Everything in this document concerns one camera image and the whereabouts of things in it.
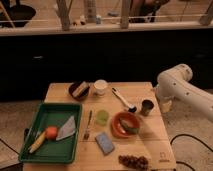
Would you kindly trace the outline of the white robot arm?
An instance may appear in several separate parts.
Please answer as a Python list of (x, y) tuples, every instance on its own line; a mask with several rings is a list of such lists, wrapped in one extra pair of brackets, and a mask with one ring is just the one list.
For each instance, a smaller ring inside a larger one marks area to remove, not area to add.
[(155, 95), (161, 102), (178, 98), (199, 110), (213, 122), (213, 94), (190, 84), (192, 77), (192, 69), (186, 64), (162, 71), (157, 76)]

